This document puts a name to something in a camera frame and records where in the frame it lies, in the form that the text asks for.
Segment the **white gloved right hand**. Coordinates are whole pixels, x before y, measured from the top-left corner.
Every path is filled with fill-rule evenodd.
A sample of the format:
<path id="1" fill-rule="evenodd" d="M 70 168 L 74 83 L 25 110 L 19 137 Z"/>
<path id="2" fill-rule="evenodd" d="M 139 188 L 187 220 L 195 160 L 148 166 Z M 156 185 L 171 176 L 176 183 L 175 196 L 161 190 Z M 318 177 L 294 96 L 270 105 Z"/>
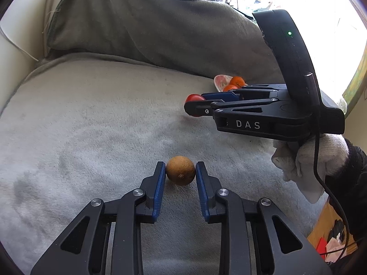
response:
<path id="1" fill-rule="evenodd" d="M 295 148 L 289 142 L 273 141 L 275 152 L 272 163 L 283 173 L 285 182 L 293 181 L 306 200 L 315 204 L 325 189 L 314 176 L 315 138 L 308 139 Z M 342 135 L 322 134 L 318 149 L 317 171 L 322 180 L 337 175 L 349 157 L 347 142 Z"/>

